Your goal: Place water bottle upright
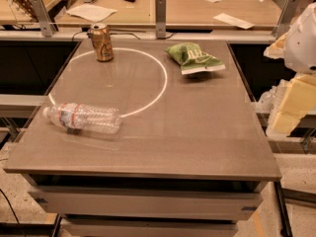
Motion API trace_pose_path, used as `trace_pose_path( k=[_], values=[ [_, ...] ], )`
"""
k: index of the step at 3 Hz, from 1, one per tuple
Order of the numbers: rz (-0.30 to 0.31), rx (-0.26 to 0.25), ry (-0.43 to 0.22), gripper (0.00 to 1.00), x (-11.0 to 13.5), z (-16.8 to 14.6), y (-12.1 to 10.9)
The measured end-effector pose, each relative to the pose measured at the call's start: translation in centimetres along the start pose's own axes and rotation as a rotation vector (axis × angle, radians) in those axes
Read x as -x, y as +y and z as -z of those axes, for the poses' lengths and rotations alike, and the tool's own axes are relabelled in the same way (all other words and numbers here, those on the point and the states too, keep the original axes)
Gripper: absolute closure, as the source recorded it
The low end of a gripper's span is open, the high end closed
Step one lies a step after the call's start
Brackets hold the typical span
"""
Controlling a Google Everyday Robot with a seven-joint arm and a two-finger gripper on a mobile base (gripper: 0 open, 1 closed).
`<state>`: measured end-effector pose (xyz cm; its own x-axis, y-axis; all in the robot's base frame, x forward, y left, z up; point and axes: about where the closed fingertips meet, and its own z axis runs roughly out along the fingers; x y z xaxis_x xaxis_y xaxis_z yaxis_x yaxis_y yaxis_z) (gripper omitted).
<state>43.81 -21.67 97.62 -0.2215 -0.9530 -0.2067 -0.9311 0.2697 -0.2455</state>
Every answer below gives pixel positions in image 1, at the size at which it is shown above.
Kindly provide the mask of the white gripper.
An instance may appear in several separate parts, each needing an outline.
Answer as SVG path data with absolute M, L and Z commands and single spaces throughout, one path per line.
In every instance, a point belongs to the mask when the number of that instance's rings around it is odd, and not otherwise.
M 316 3 L 304 12 L 283 34 L 269 45 L 264 56 L 271 59 L 284 57 L 287 68 L 305 73 L 296 75 L 281 87 L 270 118 L 271 136 L 289 136 L 300 121 L 316 107 Z

